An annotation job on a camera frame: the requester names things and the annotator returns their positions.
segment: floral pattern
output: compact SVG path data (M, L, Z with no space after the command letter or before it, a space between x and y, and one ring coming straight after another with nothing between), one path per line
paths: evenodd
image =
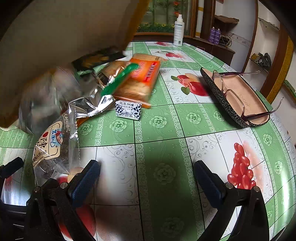
M196 114L196 113L192 113L190 112L187 116L186 116L186 120L190 121L193 124L199 124L201 121L200 115Z
M159 181L162 185L171 183L176 176L175 170L165 163L160 163L158 167L154 169L153 177Z
M156 128L163 128L166 125L166 123L166 118L161 116L155 116L149 121L149 124Z
M161 227L163 235L174 238L181 233L184 228L184 222L179 218L167 218Z
M80 134L86 136L88 133L90 133L92 130L92 125L86 123L84 125L82 125L81 129L80 129Z
M17 141L20 141L21 138L22 138L22 133L19 133L17 136Z
M110 124L110 129L115 132L122 132L126 128L126 121L116 120Z
M266 145L270 146L270 144L272 143L272 137L270 135L268 135L268 134L264 134L263 135L263 142Z
M31 136L30 134L26 134L26 135L25 135L25 139L26 139L26 141L29 140L30 136Z
M223 116L222 116L221 113L218 112L218 111L215 111L215 112L214 112L214 117L215 117L217 120L219 120L219 121L224 121Z
M274 167L274 171L276 172L276 174L281 174L281 170L283 168L283 164L281 161L277 161Z
M272 210L267 212L268 221L270 221L271 217L272 217Z

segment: green tablecloth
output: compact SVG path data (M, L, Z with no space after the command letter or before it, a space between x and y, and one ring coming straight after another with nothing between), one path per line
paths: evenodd
M200 68L234 71L212 55L188 44L134 42L125 51L167 59L153 90L151 109L142 109L140 121L118 118L115 110L87 120L78 129L80 156L102 162L93 200L97 240L197 240L216 213L196 185L192 162L203 160L226 182L231 173L234 143L244 147L249 168L261 188L270 238L287 225L295 212L295 147L276 114L257 128L242 129L226 114L214 96L181 91L172 76L201 77ZM257 91L262 100L272 108ZM0 130L0 164L16 156L22 170L6 180L2 199L25 205L34 186L33 147L38 137L18 128ZM237 207L222 236L226 240L237 220Z

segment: blue and white package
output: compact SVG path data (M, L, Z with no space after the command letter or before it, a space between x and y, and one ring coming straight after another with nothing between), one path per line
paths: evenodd
M132 120L139 120L141 117L141 103L131 101L118 100L115 102L116 116L128 118Z

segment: spray bottle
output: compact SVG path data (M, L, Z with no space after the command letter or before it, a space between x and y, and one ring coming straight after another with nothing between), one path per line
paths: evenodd
M182 19L182 14L179 14L177 21L175 21L175 31L174 31L174 45L182 46L183 36L184 36L185 23Z

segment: glasses temple arm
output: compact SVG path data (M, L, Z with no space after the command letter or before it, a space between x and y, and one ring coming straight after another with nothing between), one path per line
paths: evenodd
M244 72L223 72L219 73L221 76L228 76L228 75L243 75L243 74L258 74L260 73L260 70L255 71L255 72L249 72L249 73L244 73Z
M276 112L276 111L278 110L279 106L281 105L281 102L283 101L283 98L284 98L284 97L281 98L281 101L279 102L279 105L278 105L277 108L275 108L274 110L272 110L272 111L267 111L267 112L264 112L264 113L259 113L259 114L248 115L248 116L247 116L247 120L250 121L250 120L258 119L258 118L264 117L264 116L266 116L266 115L270 115L270 114L272 114L273 112Z

